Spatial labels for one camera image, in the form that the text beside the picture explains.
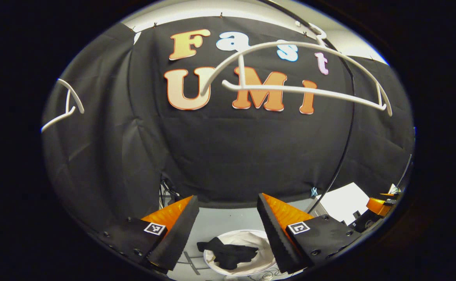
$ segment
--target black glove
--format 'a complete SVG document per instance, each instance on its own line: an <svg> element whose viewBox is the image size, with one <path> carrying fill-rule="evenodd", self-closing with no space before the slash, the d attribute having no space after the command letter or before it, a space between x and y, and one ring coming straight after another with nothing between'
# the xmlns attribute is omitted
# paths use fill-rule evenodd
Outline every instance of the black glove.
<svg viewBox="0 0 456 281"><path fill-rule="evenodd" d="M215 237L209 242L198 242L198 250L211 250L216 256L214 261L219 262L219 267L225 270L234 270L238 263L248 263L256 255L258 248L240 246L240 245L225 245L219 238Z"/></svg>

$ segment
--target white hanger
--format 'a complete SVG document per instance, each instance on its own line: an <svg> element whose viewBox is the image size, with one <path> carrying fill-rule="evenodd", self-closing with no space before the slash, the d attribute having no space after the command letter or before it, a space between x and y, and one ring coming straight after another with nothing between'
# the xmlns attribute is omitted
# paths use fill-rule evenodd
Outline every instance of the white hanger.
<svg viewBox="0 0 456 281"><path fill-rule="evenodd" d="M363 98L358 98L356 96L351 96L348 94L342 94L339 92L334 92L334 91L326 91L322 89L310 89L306 87L292 87L292 86L277 86L277 85L246 85L245 84L245 69L244 69L244 60L243 60L243 55L246 55L248 53L254 52L256 50L264 49L264 48L269 48L273 46L278 46L282 45L281 42L268 42L268 43L262 43L262 44L257 44L254 46L251 46L248 49L241 50L237 53L234 53L233 55L230 55L227 59L225 59L223 62L221 62L215 69L212 75L208 78L208 80L205 82L204 85L201 87L200 94L201 96L204 96L206 94L206 91L210 84L214 81L214 79L225 69L229 64L235 61L235 59L238 58L238 67L240 69L240 85L233 85L227 80L223 80L222 85L228 89L231 89L232 91L243 91L243 90L251 90L251 89L265 89L265 90L280 90L280 91L286 91L286 92L297 92L297 93L306 93L306 92L311 92L313 94L316 94L318 96L328 96L330 98L338 98L340 100L345 100L345 101L352 101L353 103L360 103L362 105L367 105L369 107L373 107L377 110L382 110L384 111L387 108L387 112L389 116L392 116L392 109L390 106L389 98L385 94L385 91L383 87L380 85L380 83L377 81L377 79L368 71L366 68L364 68L361 64L356 62L354 59L351 59L350 57L343 55L342 53L339 53L335 50L332 50L328 47L325 46L325 43L323 42L323 39L326 38L325 32L323 30L319 29L315 25L312 25L312 27L315 27L317 31L321 32L320 34L317 34L317 40L319 44L313 44L313 43L305 43L305 42L299 42L299 41L289 41L286 42L285 44L293 44L296 46L301 46L301 47L306 47L306 48L315 48L319 50L323 50L327 53L332 53L333 55L337 55L348 62L354 64L357 66L359 69L361 69L364 73L367 74L368 77L370 77L375 85L376 85L376 90L379 98L378 103L373 103L371 101L367 101Z"/></svg>
<svg viewBox="0 0 456 281"><path fill-rule="evenodd" d="M62 79L58 79L57 83L60 83L61 85L65 86L68 89L67 101L65 103L65 113L60 115L60 116L58 116L58 117L56 117L56 118L54 118L53 120L47 122L44 126L42 126L41 133L43 133L44 130L49 128L54 123L69 117L70 115L73 114L73 112L75 112L75 107L72 107L70 109L70 111L69 111L70 94L73 96L73 99L75 100L75 102L77 104L79 112L81 114L84 114L84 107L82 106L82 103L80 102L80 99L78 98L77 94L75 93L75 90L70 86L70 84L68 84L65 80L62 80Z"/></svg>

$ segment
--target orange letter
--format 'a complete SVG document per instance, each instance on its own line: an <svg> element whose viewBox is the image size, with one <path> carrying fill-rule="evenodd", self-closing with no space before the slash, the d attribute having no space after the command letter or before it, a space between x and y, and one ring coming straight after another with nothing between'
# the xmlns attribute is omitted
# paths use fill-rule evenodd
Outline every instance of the orange letter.
<svg viewBox="0 0 456 281"><path fill-rule="evenodd" d="M197 68L193 71L198 76L198 95L196 98L186 98L183 94L184 78L188 75L186 69L175 69L164 73L164 77L167 79L169 103L179 110L197 110L204 107L210 99L210 85L204 96L200 96L200 85L203 85L213 72L214 68Z"/></svg>
<svg viewBox="0 0 456 281"><path fill-rule="evenodd" d="M302 82L302 85L304 85L304 87L310 88L310 89L317 89L318 88L318 86L316 85L315 82L311 82L311 81L308 81L308 80L304 80ZM315 95L312 92L304 93L304 101L302 101L302 105L299 108L299 111L302 114L313 114L313 112L315 112L315 109L313 108L313 98L314 98L314 96Z"/></svg>
<svg viewBox="0 0 456 281"><path fill-rule="evenodd" d="M171 36L170 38L174 39L174 52L170 54L169 59L176 60L194 56L196 50L190 49L190 45L194 45L197 48L202 46L202 38L199 35L207 37L210 35L210 31L194 30Z"/></svg>
<svg viewBox="0 0 456 281"><path fill-rule="evenodd" d="M235 68L235 73L240 75L240 71L238 68ZM261 84L261 80L257 75L255 69L245 67L245 83L246 85L279 85L283 86L283 83L287 80L287 75L273 71L269 73L268 78L264 81L264 84ZM282 91L274 91L274 90L245 90L245 91L238 91L238 97L233 102L233 107L239 110L246 110L250 108L251 103L249 101L249 92L256 108L260 108L262 102L268 96L268 100L264 103L264 108L270 111L282 111L283 110L283 103Z"/></svg>

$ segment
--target black cloth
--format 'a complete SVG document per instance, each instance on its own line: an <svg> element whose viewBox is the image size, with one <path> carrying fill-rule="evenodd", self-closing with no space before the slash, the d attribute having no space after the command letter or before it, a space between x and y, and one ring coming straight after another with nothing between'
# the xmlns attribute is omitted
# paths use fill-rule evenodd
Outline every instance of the black cloth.
<svg viewBox="0 0 456 281"><path fill-rule="evenodd" d="M198 250L210 250L214 252L215 262L219 262L219 267L225 270L234 270L238 263L248 263L256 255L258 248L242 245L223 244L219 238L215 237L209 242L198 242Z"/></svg>

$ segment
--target black cable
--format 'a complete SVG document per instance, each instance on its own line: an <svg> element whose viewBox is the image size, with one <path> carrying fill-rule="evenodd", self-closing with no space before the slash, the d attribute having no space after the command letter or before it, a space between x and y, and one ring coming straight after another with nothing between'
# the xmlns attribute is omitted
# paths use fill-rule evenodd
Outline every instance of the black cable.
<svg viewBox="0 0 456 281"><path fill-rule="evenodd" d="M275 3L275 2L273 2L271 0L259 0L259 1L263 2L263 3L267 4L267 5L270 5L271 7L274 7L276 9L278 9L279 11L287 14L288 16L292 17L293 19L295 19L299 23L303 24L305 27L308 27L310 30L315 32L315 29L307 21L305 21L303 18L301 18L297 14L294 14L293 12L289 11L288 9L280 6L278 3ZM327 44L330 49L337 51L337 49L333 46L332 43L330 43L330 41L328 41L328 39L323 39L323 42L325 44ZM354 84L353 73L351 72L351 69L349 68L347 63L344 61L344 59L340 58L340 60L341 60L342 64L344 64L344 66L345 66L346 70L348 71L349 75L351 75L351 84L352 84L352 88L353 88L353 95L355 95L355 84ZM339 171L340 171L340 169L342 167L342 164L344 163L344 159L346 158L346 153L347 153L347 151L349 149L349 140L350 140L350 137L351 137L351 131L353 130L354 109L355 109L355 104L353 103L353 110L352 110L352 113L351 113L351 125L349 126L348 138L346 140L346 145L344 147L344 151L342 152L342 156L341 156L341 159L339 161L339 164L337 165L337 169L335 170L335 173L334 173L334 175L332 177L332 180L330 181L330 183L329 183L328 187L326 188L325 192L323 192L323 194L315 202L315 204L311 207L311 209L308 211L308 213L311 213L316 208L318 203L320 203L321 199L330 190L330 188L332 187L333 183L335 182L335 179L337 178L337 175L339 174Z"/></svg>

